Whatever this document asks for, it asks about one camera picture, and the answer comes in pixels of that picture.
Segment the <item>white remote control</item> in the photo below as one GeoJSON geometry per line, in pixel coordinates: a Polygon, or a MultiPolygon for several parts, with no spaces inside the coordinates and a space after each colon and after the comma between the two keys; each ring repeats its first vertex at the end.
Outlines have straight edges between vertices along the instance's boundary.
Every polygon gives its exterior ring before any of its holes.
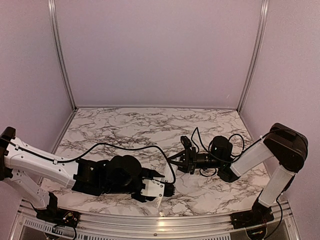
{"type": "Polygon", "coordinates": [[[169,164],[167,163],[163,171],[164,177],[161,179],[161,181],[165,183],[175,183],[177,170],[178,170],[178,167],[176,165],[171,164],[169,166],[169,164]]]}

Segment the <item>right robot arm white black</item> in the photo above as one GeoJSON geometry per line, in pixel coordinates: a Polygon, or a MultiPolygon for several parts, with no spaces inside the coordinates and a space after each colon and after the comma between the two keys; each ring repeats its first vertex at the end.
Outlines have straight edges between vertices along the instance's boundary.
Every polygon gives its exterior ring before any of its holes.
{"type": "Polygon", "coordinates": [[[307,138],[280,123],[275,123],[269,132],[249,147],[243,148],[238,155],[232,154],[230,138],[222,135],[215,136],[204,153],[199,152],[200,148],[193,139],[184,135],[180,141],[184,150],[169,157],[170,164],[189,174],[193,174],[196,169],[216,169],[217,176],[226,183],[237,181],[270,158],[277,159],[278,167],[247,214],[252,224],[260,223],[267,216],[267,211],[288,189],[308,156],[307,138]]]}

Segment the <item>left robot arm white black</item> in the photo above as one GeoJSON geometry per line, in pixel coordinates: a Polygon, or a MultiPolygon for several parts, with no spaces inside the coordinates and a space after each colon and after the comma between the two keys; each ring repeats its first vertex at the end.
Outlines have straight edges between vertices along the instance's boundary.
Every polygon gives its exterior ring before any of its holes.
{"type": "Polygon", "coordinates": [[[54,195],[41,189],[28,174],[49,179],[72,191],[91,196],[128,194],[145,203],[164,197],[167,189],[163,177],[155,170],[142,167],[131,155],[116,155],[110,160],[64,159],[28,145],[16,137],[13,127],[0,135],[0,179],[11,184],[36,209],[53,223],[63,219],[54,195]]]}

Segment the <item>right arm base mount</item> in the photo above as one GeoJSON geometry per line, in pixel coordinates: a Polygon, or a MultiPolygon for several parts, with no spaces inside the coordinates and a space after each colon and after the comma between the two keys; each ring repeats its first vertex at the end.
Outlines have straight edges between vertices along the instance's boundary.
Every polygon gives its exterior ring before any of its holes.
{"type": "Polygon", "coordinates": [[[248,228],[257,225],[263,225],[273,221],[274,215],[272,210],[268,208],[266,211],[246,210],[235,212],[230,215],[231,224],[234,229],[248,228]]]}

